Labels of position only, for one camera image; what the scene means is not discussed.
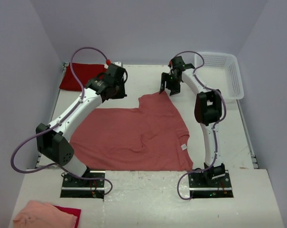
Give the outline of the salmon pink t shirt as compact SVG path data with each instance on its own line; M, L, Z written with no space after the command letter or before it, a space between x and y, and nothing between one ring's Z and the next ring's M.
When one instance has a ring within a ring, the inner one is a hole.
M166 93L139 98L137 108L97 108L73 133L77 158L91 169L190 171L189 130Z

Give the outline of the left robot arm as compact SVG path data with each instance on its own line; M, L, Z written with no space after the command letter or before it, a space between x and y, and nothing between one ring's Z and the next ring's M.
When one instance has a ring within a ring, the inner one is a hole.
M71 136L82 121L95 108L109 99L126 97L125 82L128 73L121 62L114 62L100 76L82 87L79 97L55 120L36 127L38 151L73 176L80 187L90 181L88 167L81 162L69 143Z

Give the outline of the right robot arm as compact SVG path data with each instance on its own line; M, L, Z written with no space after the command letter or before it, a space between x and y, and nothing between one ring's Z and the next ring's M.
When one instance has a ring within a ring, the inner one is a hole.
M167 89L169 95L176 95L181 91L181 83L185 83L195 94L194 117L203 131L205 160L204 168L190 172L188 177L197 184L213 187L226 174L217 137L219 122L226 117L226 104L220 90L211 89L198 79L195 72L202 66L204 61L195 67L176 55L168 64L169 72L161 74L159 93Z

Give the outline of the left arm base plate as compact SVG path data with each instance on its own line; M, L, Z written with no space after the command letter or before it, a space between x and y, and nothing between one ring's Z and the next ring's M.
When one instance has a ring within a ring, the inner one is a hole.
M62 173L61 198L104 199L104 180L81 180Z

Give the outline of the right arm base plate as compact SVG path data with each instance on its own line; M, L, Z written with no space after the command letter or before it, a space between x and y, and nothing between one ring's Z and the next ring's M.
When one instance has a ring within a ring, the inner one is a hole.
M207 180L202 173L188 175L191 199L233 198L233 191L229 172L223 177Z

